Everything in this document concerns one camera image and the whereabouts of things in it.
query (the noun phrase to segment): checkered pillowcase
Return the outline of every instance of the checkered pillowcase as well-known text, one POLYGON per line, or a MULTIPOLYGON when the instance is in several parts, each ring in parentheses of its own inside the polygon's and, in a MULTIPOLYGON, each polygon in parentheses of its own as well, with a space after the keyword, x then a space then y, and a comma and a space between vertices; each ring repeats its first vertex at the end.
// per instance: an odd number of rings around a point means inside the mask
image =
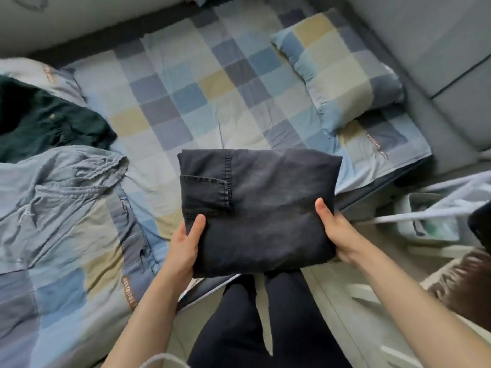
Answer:
POLYGON ((368 110, 401 102, 398 76, 380 62, 335 10, 316 14, 271 36, 304 79, 329 132, 368 110))

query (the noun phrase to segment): tiled floor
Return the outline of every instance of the tiled floor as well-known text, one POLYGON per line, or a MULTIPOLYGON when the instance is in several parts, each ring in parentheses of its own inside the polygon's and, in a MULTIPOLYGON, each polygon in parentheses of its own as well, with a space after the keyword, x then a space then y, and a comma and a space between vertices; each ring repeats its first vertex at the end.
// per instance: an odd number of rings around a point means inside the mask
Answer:
MULTIPOLYGON (((375 201, 372 199, 359 205, 355 212, 348 212, 347 215, 360 216, 361 213, 361 216, 372 216, 376 205, 377 197, 375 201)), ((367 238, 418 281, 439 266, 434 260, 428 262, 424 258, 410 256, 403 248, 404 240, 388 234, 383 229, 374 226, 359 228, 367 238)), ((356 268, 331 261, 324 265, 304 268, 302 271, 324 320, 354 368, 389 368, 379 350, 382 344, 400 351, 410 351, 380 305, 361 303, 348 296, 345 285, 366 283, 364 276, 356 268)), ((267 313, 267 294, 262 275, 256 276, 256 289, 256 304, 264 328, 264 340, 271 353, 273 349, 267 313)), ((183 359, 188 357, 201 328, 216 309, 221 293, 222 291, 213 293, 177 316, 168 352, 183 359)), ((164 366, 167 368, 175 365, 166 363, 164 366)))

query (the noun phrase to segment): leg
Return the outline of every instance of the leg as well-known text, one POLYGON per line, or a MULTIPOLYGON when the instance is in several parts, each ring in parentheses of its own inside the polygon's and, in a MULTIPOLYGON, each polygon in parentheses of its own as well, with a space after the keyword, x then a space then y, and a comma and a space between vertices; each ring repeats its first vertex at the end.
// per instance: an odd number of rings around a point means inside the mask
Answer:
POLYGON ((271 366, 255 299, 252 275, 242 275, 227 285, 189 355, 192 368, 271 366))
POLYGON ((300 270, 265 274, 273 356, 282 366, 351 367, 300 270))

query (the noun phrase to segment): person's left hand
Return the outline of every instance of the person's left hand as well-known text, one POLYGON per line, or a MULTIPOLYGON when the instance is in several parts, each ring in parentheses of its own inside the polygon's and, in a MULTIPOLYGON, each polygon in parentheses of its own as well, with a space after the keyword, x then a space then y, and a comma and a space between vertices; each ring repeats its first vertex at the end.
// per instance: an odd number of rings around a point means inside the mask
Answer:
POLYGON ((169 251, 159 271, 179 296, 184 292, 193 278, 193 265, 198 255, 198 241, 205 229, 206 218, 199 214, 194 220, 189 235, 186 235, 184 222, 172 234, 169 251))

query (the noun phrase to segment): hand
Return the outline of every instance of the hand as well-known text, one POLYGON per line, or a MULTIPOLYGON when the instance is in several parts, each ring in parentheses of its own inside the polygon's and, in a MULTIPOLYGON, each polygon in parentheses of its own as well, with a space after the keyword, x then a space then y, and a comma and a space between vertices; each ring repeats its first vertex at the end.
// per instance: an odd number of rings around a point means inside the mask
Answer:
POLYGON ((198 241, 205 225, 205 216, 199 214, 194 220, 189 235, 186 235, 184 222, 172 234, 169 252, 159 271, 159 276, 173 287, 177 296, 186 290, 193 278, 193 265, 198 255, 198 241))
POLYGON ((341 261, 354 263, 357 254, 373 245, 356 231, 341 212, 336 211, 333 215, 322 198, 315 201, 315 210, 321 217, 326 235, 336 245, 336 255, 341 261))

